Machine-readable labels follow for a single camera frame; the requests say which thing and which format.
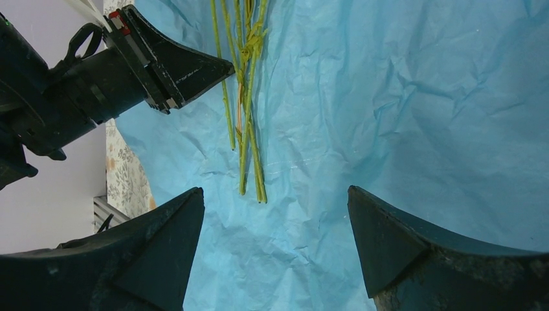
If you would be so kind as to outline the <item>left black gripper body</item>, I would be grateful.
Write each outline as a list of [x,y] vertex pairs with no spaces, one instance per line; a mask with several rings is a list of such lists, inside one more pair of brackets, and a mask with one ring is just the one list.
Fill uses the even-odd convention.
[[86,23],[54,67],[1,18],[1,158],[64,159],[64,147],[140,102],[172,107],[172,42],[138,12]]

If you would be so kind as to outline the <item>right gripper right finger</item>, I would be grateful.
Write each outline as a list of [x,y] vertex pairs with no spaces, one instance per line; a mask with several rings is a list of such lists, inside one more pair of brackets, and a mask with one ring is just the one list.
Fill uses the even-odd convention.
[[378,310],[547,310],[548,254],[491,244],[348,189],[366,293]]

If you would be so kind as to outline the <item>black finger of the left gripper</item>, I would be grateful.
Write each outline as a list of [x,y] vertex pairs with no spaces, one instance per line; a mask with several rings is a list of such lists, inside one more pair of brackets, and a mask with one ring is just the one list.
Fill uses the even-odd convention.
[[159,91],[149,93],[153,108],[182,108],[235,73],[233,64],[222,58],[181,45],[156,29],[134,5],[120,9],[130,36],[148,62],[144,69]]

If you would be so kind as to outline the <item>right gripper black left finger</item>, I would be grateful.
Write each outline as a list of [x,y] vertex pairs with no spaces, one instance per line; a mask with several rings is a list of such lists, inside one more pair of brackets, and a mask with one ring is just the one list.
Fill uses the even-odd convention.
[[194,187],[104,232],[1,256],[2,310],[182,310],[205,214]]

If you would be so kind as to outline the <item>artificial flower bunch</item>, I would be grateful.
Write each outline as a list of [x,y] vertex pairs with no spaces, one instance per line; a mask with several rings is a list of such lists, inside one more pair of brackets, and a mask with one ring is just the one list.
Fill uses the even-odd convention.
[[210,2],[217,57],[222,57],[218,23],[220,12],[232,58],[232,69],[236,74],[235,104],[230,103],[227,83],[222,82],[221,85],[230,147],[239,153],[239,193],[246,193],[248,168],[251,167],[258,203],[267,203],[267,191],[252,101],[256,68],[267,34],[264,26],[267,4],[267,1],[234,1],[233,9],[230,10],[226,1]]

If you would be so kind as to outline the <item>blue wrapping paper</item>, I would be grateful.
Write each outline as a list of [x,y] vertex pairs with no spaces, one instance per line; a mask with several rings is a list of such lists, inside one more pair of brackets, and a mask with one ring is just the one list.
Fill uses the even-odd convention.
[[486,242],[548,250],[547,1],[270,1],[254,77],[267,203],[239,192],[221,86],[116,121],[157,204],[201,187],[185,310],[373,310],[357,185]]

